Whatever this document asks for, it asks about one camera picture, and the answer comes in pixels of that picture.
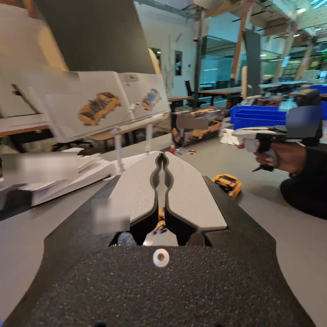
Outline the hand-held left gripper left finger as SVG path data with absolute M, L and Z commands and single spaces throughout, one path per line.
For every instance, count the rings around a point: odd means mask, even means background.
M 162 152 L 137 161 L 119 177 L 109 197 L 113 228 L 116 232 L 129 232 L 137 245 L 143 245 L 159 220 L 156 188 L 161 168 Z

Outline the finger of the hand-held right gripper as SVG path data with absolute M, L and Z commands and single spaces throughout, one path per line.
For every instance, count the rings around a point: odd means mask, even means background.
M 282 133 L 279 133 L 273 127 L 252 127 L 237 129 L 233 136 L 240 139 L 251 140 L 282 140 Z

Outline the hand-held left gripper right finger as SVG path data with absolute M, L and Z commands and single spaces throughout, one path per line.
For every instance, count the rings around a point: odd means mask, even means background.
M 224 231 L 227 223 L 202 174 L 170 152 L 163 153 L 165 222 L 179 246 L 194 233 Z

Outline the orange lego car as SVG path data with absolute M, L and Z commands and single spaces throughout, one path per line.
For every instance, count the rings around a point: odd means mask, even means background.
M 217 184 L 226 194 L 228 194 L 233 200 L 236 200 L 239 193 L 242 192 L 242 183 L 229 174 L 217 175 L 212 181 Z

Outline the person's right forearm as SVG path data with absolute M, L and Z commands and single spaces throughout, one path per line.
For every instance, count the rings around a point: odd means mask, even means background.
M 280 184 L 284 200 L 295 209 L 320 219 L 327 219 L 327 154 L 326 151 L 306 148 L 302 171 Z

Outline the lego set box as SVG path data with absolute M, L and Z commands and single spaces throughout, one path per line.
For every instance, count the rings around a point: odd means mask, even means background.
M 179 147 L 186 147 L 217 137 L 220 133 L 225 109 L 217 107 L 178 107 L 171 113 L 172 140 Z

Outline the pile of loose lego pieces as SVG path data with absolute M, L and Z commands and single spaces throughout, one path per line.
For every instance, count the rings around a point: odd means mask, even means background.
M 163 234 L 167 231 L 166 221 L 165 221 L 165 208 L 160 208 L 158 211 L 158 223 L 153 230 L 153 235 Z

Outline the blue plastic bin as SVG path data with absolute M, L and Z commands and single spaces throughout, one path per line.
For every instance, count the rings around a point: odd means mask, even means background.
M 288 111 L 274 106 L 234 106 L 230 109 L 230 124 L 234 130 L 254 127 L 285 126 Z
M 309 89 L 317 90 L 321 96 L 321 100 L 323 102 L 327 101 L 327 84 L 321 84 L 321 85 L 311 85 Z

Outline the white crumpled cloth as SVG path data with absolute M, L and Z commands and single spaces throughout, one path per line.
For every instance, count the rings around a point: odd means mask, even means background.
M 228 145 L 240 145 L 240 141 L 237 137 L 233 136 L 234 130 L 223 128 L 219 134 L 220 143 Z

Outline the white book stand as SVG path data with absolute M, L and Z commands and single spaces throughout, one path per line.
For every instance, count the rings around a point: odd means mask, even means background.
M 124 164 L 122 162 L 122 141 L 121 137 L 123 134 L 135 131 L 139 128 L 145 128 L 145 154 L 149 156 L 151 149 L 151 141 L 153 139 L 153 125 L 162 120 L 167 119 L 169 116 L 169 112 L 167 110 L 151 113 L 145 117 L 135 118 L 134 110 L 136 106 L 135 104 L 123 106 L 123 116 L 119 119 L 119 121 L 114 124 L 109 130 L 108 133 L 111 137 L 114 138 L 114 145 L 116 150 L 116 159 L 118 164 L 117 173 L 123 173 L 125 171 Z

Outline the white paper bag pile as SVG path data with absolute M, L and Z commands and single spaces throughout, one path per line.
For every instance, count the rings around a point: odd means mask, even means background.
M 25 203 L 37 206 L 115 174 L 115 165 L 99 153 L 81 155 L 81 151 L 4 154 L 1 209 Z

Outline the wooden-top table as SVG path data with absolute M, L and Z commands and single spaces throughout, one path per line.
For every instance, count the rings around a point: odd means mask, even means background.
M 214 106 L 214 100 L 217 96 L 222 96 L 223 99 L 231 100 L 231 107 L 238 105 L 241 97 L 242 87 L 232 87 L 223 89 L 211 89 L 206 91 L 198 91 L 200 95 L 209 95 L 211 97 L 210 106 Z

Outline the black office chair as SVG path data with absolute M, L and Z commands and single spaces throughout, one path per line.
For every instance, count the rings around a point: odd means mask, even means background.
M 193 107 L 193 103 L 194 103 L 194 99 L 193 99 L 193 94 L 194 92 L 191 90 L 191 86 L 190 86 L 190 80 L 186 80 L 185 81 L 185 86 L 186 86 L 186 90 L 187 90 L 187 95 L 190 97 L 189 100 L 187 100 L 187 106 L 189 107 Z M 206 105 L 206 101 L 201 101 L 200 99 L 198 99 L 197 102 L 197 107 L 201 107 L 202 105 Z

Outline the wooden roof beams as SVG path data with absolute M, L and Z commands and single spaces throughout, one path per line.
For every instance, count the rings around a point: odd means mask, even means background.
M 255 3 L 259 6 L 259 3 L 264 4 L 265 2 L 272 7 L 272 9 L 269 7 L 268 10 L 277 11 L 279 17 L 266 20 L 264 36 L 281 34 L 282 31 L 279 31 L 278 27 L 287 26 L 283 28 L 286 39 L 282 59 L 288 56 L 298 30 L 326 25 L 326 6 L 322 6 L 326 4 L 326 1 L 200 1 L 197 5 L 205 8 L 205 18 L 218 17 L 227 12 L 242 11 L 231 69 L 231 79 L 233 80 L 238 80 L 241 50 L 244 49 L 243 31 L 251 23 L 250 16 Z

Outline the open instruction booklet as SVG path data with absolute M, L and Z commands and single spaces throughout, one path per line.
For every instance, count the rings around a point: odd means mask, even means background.
M 158 74 L 78 72 L 65 89 L 45 93 L 45 113 L 61 143 L 99 133 L 118 134 L 152 124 L 170 113 Z

